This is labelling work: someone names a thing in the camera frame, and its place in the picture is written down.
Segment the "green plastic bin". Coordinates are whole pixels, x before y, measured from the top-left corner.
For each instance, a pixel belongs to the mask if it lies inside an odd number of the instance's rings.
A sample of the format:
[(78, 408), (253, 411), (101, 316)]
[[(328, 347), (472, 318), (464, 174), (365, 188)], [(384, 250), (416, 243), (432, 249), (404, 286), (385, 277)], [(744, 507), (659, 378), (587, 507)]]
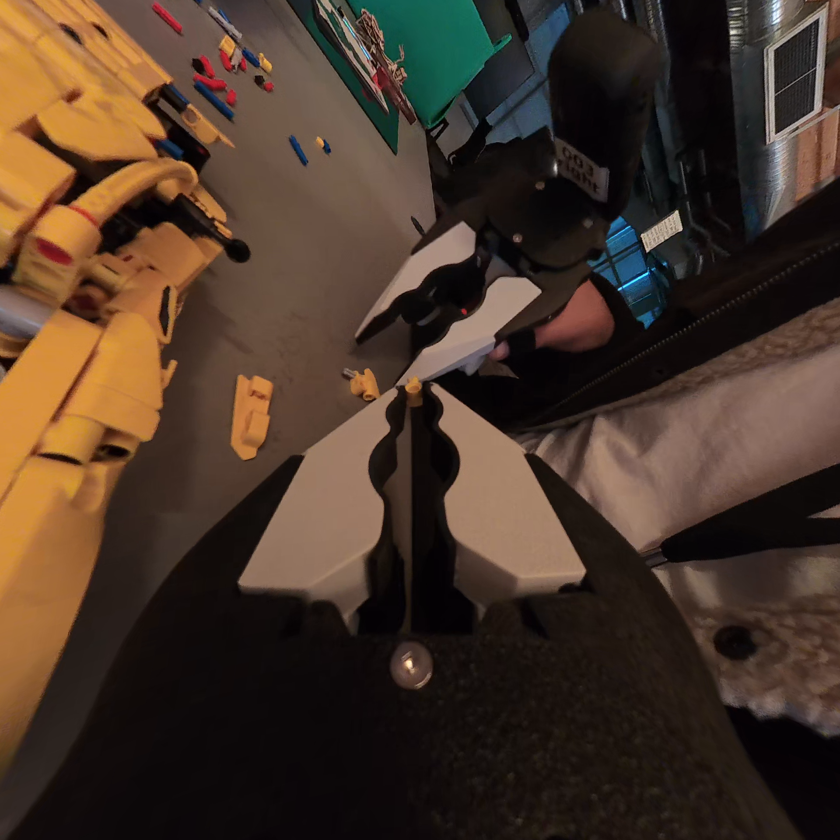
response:
[(424, 129), (438, 126), (486, 63), (511, 42), (510, 30), (491, 37), (476, 2), (288, 4), (394, 154), (400, 109), (396, 94), (377, 83), (373, 48), (362, 44), (363, 12), (382, 32), (385, 56), (406, 71), (401, 93)]

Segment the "person's right hand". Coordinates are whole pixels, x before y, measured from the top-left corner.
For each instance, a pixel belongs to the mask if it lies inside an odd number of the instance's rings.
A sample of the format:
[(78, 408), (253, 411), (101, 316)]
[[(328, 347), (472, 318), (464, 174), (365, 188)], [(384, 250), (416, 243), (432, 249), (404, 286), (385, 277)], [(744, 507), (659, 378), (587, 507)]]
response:
[(564, 307), (549, 320), (513, 332), (489, 353), (490, 361), (506, 361), (533, 350), (582, 354), (599, 350), (616, 331), (616, 319), (594, 278), (583, 282)]

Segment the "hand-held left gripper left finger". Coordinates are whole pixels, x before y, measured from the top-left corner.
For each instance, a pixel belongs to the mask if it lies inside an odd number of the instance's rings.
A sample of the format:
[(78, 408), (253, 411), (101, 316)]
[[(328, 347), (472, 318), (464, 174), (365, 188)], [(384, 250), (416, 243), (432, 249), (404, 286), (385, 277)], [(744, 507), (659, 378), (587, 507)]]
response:
[(363, 632), (401, 627), (404, 565), (384, 489), (404, 422), (405, 390), (396, 387), (306, 451), (240, 591), (329, 602)]

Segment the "yellow pointed panel brick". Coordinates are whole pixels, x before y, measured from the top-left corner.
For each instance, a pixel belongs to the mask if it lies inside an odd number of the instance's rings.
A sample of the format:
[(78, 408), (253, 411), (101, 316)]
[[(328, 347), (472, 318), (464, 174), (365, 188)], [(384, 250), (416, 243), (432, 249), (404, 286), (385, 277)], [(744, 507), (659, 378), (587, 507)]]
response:
[(256, 457), (265, 443), (270, 425), (270, 401), (274, 386), (260, 376), (237, 376), (230, 445), (243, 461)]

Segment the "pile of small coloured bricks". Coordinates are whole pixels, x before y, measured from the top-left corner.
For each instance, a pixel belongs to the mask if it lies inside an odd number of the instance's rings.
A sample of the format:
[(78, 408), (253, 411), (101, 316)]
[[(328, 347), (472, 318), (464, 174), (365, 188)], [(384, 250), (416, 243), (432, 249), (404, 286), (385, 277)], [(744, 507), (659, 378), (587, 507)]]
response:
[[(267, 76), (271, 70), (268, 59), (262, 53), (255, 54), (245, 47), (242, 34), (222, 9), (207, 5), (206, 12), (224, 32), (217, 49), (217, 59), (224, 72), (229, 75), (244, 74), (249, 67), (256, 68), (254, 82), (258, 89), (273, 92), (275, 85)], [(209, 56), (201, 54), (192, 58), (191, 67), (194, 92), (218, 115), (233, 123), (238, 102), (236, 90), (228, 85), (225, 77), (216, 73)], [(178, 90), (172, 80), (163, 81), (144, 94), (143, 104), (164, 127), (164, 138), (152, 142), (156, 150), (164, 156), (189, 164), (197, 174), (202, 172), (209, 161), (212, 145), (234, 147), (232, 141)]]

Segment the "white air vent grille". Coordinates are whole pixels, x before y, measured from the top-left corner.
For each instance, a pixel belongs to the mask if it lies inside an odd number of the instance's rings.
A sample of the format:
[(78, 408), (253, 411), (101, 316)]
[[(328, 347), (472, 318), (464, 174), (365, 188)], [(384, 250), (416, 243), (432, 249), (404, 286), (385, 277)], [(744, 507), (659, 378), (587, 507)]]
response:
[(788, 138), (823, 108), (828, 2), (806, 2), (763, 51), (765, 143)]

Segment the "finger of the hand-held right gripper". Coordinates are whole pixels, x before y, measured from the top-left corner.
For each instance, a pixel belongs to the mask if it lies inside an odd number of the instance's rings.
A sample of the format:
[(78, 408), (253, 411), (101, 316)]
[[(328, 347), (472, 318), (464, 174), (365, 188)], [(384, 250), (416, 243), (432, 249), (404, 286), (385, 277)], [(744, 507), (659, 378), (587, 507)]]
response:
[(451, 371), (474, 372), (497, 343), (497, 333), (541, 295), (540, 288), (523, 277), (500, 277), (491, 282), (478, 308), (453, 321), (437, 341), (424, 347), (396, 385), (413, 378), (431, 381)]
[(413, 252), (357, 328), (358, 346), (396, 322), (408, 325), (411, 346), (429, 346), (483, 303), (490, 247), (484, 232), (465, 222)]

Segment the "yellow brick model car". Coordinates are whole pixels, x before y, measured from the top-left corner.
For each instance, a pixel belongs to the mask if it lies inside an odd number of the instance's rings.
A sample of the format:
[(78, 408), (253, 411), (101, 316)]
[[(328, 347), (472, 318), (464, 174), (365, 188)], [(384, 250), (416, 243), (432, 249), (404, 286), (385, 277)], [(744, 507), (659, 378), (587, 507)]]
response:
[(201, 183), (233, 142), (95, 2), (1, 9), (1, 767), (67, 644), (121, 474), (152, 440), (186, 291), (242, 264)]

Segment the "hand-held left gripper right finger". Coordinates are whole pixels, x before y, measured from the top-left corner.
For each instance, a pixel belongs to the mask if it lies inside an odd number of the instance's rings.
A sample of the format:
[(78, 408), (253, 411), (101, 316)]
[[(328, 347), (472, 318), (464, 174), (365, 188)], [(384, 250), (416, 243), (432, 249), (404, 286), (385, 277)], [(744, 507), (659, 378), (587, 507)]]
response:
[(465, 596), (528, 596), (577, 585), (585, 567), (522, 448), (439, 385), (437, 427), (458, 467), (444, 492)]

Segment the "silver ventilation duct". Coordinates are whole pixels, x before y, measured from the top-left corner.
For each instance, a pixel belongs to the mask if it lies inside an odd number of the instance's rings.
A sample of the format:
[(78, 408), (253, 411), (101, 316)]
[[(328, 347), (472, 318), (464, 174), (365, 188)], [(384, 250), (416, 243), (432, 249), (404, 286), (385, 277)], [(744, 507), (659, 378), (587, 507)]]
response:
[(748, 238), (838, 179), (839, 2), (828, 2), (821, 112), (792, 136), (765, 143), (763, 51), (806, 1), (727, 2), (738, 178)]

